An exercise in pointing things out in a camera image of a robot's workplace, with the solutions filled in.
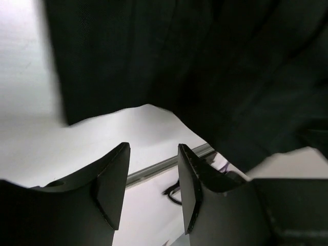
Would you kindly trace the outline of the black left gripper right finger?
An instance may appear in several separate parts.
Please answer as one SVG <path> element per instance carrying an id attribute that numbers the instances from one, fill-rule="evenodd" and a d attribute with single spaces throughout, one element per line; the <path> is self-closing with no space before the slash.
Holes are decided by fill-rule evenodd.
<path id="1" fill-rule="evenodd" d="M 271 245 L 272 235 L 250 182 L 204 163 L 178 146 L 185 233 L 191 245 Z"/>

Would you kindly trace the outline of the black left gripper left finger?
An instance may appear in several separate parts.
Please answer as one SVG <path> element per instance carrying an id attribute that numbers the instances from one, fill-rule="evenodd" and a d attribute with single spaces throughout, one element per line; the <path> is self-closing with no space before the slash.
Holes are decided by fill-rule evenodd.
<path id="1" fill-rule="evenodd" d="M 111 245 L 119 228 L 130 145 L 119 144 L 44 187 L 1 181 L 1 245 Z"/>

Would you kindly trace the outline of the black skirt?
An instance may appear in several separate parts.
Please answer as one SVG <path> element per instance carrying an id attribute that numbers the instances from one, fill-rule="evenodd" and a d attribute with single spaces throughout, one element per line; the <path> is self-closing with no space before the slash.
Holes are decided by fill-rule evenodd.
<path id="1" fill-rule="evenodd" d="M 151 104 L 246 172 L 327 156 L 327 1 L 44 1 L 69 125 Z"/>

